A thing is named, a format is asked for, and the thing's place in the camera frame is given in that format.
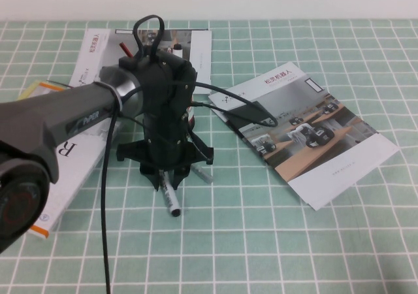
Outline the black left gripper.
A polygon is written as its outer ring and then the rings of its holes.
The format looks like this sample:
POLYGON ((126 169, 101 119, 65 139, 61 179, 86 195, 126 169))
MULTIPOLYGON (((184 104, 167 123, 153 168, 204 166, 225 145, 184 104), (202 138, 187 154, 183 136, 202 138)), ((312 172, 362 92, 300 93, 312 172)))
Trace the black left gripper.
POLYGON ((160 170, 173 170, 172 187, 190 173, 190 164, 204 161, 211 165, 214 151, 193 133, 187 110, 197 82, 192 64, 174 54, 157 51, 155 57, 123 57, 119 66, 139 81, 137 97, 143 98, 143 140, 120 144, 118 161, 131 159, 141 164, 140 173, 159 191, 160 170))

